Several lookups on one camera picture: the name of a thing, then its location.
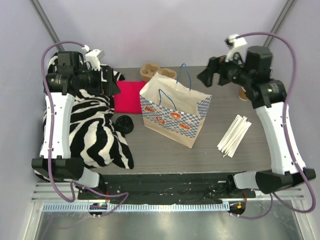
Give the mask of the checkered paper takeout bag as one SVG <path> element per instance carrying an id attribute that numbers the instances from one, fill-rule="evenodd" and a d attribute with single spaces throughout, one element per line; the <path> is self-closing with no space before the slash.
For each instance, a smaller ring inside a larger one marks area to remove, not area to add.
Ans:
<path id="1" fill-rule="evenodd" d="M 144 126 L 188 148 L 192 148 L 205 122 L 212 95 L 192 89 L 177 79 L 155 73 L 139 92 Z"/>

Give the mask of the white straws pile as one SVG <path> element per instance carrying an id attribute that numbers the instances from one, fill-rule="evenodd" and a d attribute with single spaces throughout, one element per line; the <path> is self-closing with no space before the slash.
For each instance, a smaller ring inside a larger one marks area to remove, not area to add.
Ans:
<path id="1" fill-rule="evenodd" d="M 237 115 L 217 145 L 222 157 L 232 158 L 238 149 L 242 139 L 252 125 L 245 116 Z"/>

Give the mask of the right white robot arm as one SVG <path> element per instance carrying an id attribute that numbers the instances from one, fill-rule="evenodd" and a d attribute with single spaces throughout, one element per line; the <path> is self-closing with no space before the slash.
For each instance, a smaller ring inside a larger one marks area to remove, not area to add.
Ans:
<path id="1" fill-rule="evenodd" d="M 287 98 L 284 84 L 270 77 L 272 52 L 263 46 L 250 46 L 245 61 L 238 52 L 230 60 L 227 56 L 209 58 L 207 67 L 197 78 L 208 88 L 214 74 L 219 75 L 218 85 L 234 83 L 244 88 L 247 98 L 258 115 L 268 143 L 271 168 L 262 171 L 244 171 L 228 176 L 226 193 L 233 198 L 244 189 L 254 189 L 264 194 L 274 193 L 300 185 L 316 178 L 313 168 L 302 160 L 290 124 L 283 116 Z"/>

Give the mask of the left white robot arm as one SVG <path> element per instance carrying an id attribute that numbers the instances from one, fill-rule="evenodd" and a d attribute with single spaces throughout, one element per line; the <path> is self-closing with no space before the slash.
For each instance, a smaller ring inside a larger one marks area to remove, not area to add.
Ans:
<path id="1" fill-rule="evenodd" d="M 100 200 L 107 192 L 104 178 L 85 167 L 84 160 L 73 157 L 70 148 L 72 109 L 76 94 L 86 90 L 111 96 L 115 85 L 113 69 L 102 66 L 100 49 L 59 51 L 44 76 L 46 117 L 44 140 L 38 158 L 31 161 L 36 174 L 55 182 L 75 182 L 89 187 L 89 194 Z"/>

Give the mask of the pink folded cloth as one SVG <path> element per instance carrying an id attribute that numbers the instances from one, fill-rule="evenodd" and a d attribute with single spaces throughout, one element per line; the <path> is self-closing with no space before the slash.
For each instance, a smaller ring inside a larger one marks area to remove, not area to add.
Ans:
<path id="1" fill-rule="evenodd" d="M 118 81 L 120 93 L 114 96 L 114 112 L 141 114 L 140 90 L 146 84 L 144 81 Z"/>

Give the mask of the stack of paper cups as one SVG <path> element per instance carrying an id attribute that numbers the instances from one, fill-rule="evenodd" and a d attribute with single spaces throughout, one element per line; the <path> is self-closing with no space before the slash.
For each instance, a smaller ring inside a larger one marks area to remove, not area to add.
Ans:
<path id="1" fill-rule="evenodd" d="M 247 97 L 247 94 L 246 94 L 246 90 L 244 87 L 240 87 L 239 88 L 239 98 L 242 100 L 242 101 L 248 101 L 248 97 Z"/>

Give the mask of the stack of black lids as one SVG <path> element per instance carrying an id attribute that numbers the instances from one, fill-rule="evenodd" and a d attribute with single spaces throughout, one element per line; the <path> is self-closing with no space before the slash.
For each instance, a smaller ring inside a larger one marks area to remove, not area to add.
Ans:
<path id="1" fill-rule="evenodd" d="M 133 131 L 134 122 L 128 115 L 121 115 L 115 121 L 115 130 L 126 135 Z"/>

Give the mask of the cardboard cup carrier tray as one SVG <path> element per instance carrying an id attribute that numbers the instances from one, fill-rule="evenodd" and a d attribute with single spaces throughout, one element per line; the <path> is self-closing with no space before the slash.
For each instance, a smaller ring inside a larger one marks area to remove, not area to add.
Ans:
<path id="1" fill-rule="evenodd" d="M 159 73 L 160 75 L 167 76 L 172 79 L 177 78 L 177 73 L 169 68 L 161 68 L 156 63 L 147 62 L 145 63 L 142 68 L 140 69 L 140 76 L 142 81 L 149 82 L 150 79 L 156 74 Z"/>

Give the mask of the zebra print pillow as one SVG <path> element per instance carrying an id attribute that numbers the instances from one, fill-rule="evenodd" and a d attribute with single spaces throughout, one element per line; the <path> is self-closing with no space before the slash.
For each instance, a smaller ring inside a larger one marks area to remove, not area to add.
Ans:
<path id="1" fill-rule="evenodd" d="M 57 53 L 50 59 L 48 67 L 42 69 L 43 83 Z M 43 115 L 43 133 L 46 109 Z M 91 171 L 93 168 L 102 168 L 109 164 L 124 169 L 134 167 L 125 134 L 117 131 L 112 121 L 114 112 L 113 96 L 96 95 L 86 90 L 80 90 L 76 94 L 70 120 L 70 150 L 72 157 L 80 157 L 85 167 Z"/>

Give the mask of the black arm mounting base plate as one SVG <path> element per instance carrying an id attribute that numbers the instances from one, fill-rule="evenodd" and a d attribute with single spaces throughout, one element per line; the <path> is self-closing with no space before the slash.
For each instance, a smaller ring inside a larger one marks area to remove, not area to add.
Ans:
<path id="1" fill-rule="evenodd" d="M 103 178 L 106 192 L 117 195 L 128 192 L 126 204 L 132 205 L 200 205 L 218 204 L 223 199 L 253 199 L 251 189 L 231 187 L 232 172 L 108 174 Z"/>

